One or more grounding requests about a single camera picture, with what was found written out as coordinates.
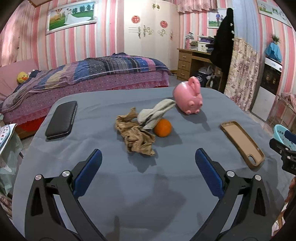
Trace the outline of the white wardrobe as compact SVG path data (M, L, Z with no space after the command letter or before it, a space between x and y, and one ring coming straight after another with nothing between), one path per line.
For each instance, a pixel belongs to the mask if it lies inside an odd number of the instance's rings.
M124 52L178 69L179 13L168 1L124 1Z

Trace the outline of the small framed photo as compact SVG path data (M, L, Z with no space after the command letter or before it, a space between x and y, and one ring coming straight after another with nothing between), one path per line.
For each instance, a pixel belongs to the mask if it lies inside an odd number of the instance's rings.
M207 13L207 27L210 29L218 29L226 17L227 9L217 9Z

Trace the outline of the yellow duck plush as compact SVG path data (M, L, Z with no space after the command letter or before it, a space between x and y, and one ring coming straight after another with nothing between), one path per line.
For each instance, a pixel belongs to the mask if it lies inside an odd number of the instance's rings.
M17 79L18 84L22 84L29 79L29 75L22 71L17 75L16 79Z

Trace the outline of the patchwork striped blanket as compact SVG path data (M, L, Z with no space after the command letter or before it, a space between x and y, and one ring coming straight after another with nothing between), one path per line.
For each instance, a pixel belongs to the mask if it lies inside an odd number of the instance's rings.
M29 79L20 84L1 103L1 112L12 111L27 97L47 90L78 84L82 81L116 74L135 74L152 71L165 71L171 74L161 61L142 56L129 56L125 53L111 56L86 58L81 61L59 66L51 70L35 70Z

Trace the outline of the black wallet case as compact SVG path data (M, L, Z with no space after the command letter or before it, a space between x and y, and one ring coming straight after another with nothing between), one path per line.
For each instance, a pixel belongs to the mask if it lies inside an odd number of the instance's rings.
M69 101L57 106L45 131L48 140L65 137L71 133L77 107L77 101Z

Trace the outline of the light blue plastic basket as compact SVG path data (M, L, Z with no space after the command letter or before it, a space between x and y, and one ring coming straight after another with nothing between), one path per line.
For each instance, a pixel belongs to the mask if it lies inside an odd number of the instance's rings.
M285 137L285 132L290 132L289 129L282 125L275 125L273 128L273 138L286 145L290 150L295 151L295 143Z

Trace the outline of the floral curtain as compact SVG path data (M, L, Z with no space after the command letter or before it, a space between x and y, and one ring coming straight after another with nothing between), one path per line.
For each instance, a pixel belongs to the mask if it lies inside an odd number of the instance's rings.
M248 111L255 92L260 54L244 39L234 38L232 58L224 94Z

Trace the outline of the pink piggy bank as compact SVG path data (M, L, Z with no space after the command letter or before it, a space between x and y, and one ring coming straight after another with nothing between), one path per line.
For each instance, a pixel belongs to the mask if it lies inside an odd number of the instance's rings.
M178 84L173 90L173 97L179 109L187 115L198 114L203 106L201 84L194 76Z

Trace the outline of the whole orange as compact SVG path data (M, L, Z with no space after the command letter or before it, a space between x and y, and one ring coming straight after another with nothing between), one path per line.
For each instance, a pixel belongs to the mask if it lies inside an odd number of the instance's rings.
M170 135L172 130L171 123L167 119L161 119L156 126L153 128L153 132L158 137L167 137Z

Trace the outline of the black hanging coat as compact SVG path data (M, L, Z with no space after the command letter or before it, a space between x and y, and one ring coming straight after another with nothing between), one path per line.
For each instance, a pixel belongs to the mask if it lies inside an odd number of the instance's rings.
M222 81L219 87L220 92L224 92L234 45L234 20L233 9L227 8L226 17L222 21L219 29L217 30L216 38L214 41L214 49L211 53L210 60L218 68L221 69Z

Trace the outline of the polka dot bag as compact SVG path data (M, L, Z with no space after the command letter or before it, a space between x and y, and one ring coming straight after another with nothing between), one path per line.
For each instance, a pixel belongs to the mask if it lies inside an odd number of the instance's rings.
M1 127L1 193L12 192L23 144L16 133L17 124Z

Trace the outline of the white black cabinet appliance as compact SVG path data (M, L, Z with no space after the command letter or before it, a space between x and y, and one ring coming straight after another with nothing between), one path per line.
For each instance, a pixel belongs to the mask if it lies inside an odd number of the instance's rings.
M267 121L280 85L282 65L265 57L263 75L251 112L262 121Z

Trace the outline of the wedding photo wall picture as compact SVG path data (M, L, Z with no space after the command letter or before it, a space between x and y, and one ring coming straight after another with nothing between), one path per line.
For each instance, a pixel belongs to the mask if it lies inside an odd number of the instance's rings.
M72 27L97 22L95 7L98 1L78 1L48 11L46 35Z

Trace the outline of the wooden desk with drawers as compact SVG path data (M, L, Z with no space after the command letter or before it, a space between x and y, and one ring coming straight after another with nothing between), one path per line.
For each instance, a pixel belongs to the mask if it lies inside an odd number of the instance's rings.
M210 60L210 53L178 48L177 79L186 81L197 77L202 87L221 90L223 72Z

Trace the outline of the grey white sock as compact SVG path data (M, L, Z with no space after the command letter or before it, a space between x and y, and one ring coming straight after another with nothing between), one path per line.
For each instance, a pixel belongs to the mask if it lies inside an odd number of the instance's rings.
M164 99L151 109L143 109L137 115L137 121L144 130L152 130L162 119L164 114L172 109L176 102L172 99Z

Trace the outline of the blue cloth with plant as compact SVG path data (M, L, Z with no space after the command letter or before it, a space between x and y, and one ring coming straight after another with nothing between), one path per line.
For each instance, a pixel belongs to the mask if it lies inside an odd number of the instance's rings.
M276 62L281 63L282 56L281 56L279 43L280 43L280 38L275 34L271 34L271 42L267 46L265 50L265 54L270 59L273 59Z

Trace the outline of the brown phone case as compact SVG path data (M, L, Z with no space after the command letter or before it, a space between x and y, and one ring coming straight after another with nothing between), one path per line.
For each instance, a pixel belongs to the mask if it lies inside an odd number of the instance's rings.
M221 130L239 151L250 169L259 168L265 160L265 155L245 129L236 121L220 124Z

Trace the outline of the brown paper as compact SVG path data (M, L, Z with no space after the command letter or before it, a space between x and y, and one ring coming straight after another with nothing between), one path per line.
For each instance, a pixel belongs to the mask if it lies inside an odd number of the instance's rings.
M115 128L123 137L126 149L129 153L136 152L147 156L154 156L155 151L152 144L156 136L140 126L137 121L138 113L136 108L130 109L126 115L118 115L115 121Z

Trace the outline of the bed with purple cover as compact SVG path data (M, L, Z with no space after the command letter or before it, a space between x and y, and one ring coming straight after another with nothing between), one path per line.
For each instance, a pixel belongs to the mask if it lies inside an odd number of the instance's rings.
M22 131L30 134L39 128L53 104L63 97L93 91L168 87L170 75L165 71L152 71L102 76L33 94L12 111L1 114L4 123L16 123Z

